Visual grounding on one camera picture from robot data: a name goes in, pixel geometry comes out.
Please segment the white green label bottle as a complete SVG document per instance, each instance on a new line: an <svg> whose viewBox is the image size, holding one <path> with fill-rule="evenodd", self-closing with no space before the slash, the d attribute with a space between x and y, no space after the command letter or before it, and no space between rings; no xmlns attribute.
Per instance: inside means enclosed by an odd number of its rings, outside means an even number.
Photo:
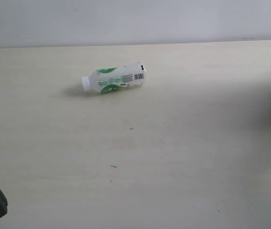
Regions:
<svg viewBox="0 0 271 229"><path fill-rule="evenodd" d="M145 66L136 62L122 67L98 69L91 76L82 77L82 86L85 92L107 93L120 88L141 86L145 80Z"/></svg>

